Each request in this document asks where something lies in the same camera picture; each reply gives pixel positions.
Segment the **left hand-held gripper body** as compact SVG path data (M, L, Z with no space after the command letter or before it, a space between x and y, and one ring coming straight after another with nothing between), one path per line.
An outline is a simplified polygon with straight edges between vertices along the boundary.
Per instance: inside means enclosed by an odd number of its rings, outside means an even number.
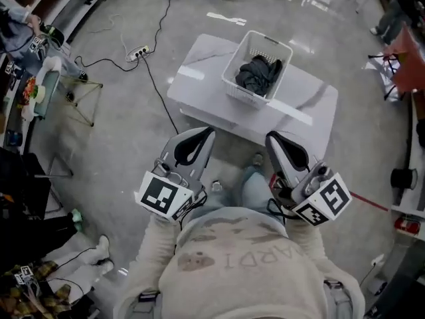
M145 173L139 191L135 193L135 202L175 223L195 207L204 191L199 180L158 158L154 168Z

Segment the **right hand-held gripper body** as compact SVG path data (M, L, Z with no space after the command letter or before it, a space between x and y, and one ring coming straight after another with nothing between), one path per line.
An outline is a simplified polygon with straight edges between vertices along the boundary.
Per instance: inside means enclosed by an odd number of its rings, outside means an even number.
M317 162L294 187L284 177L276 177L272 193L287 219L302 220L318 227L334 221L352 201L339 173Z

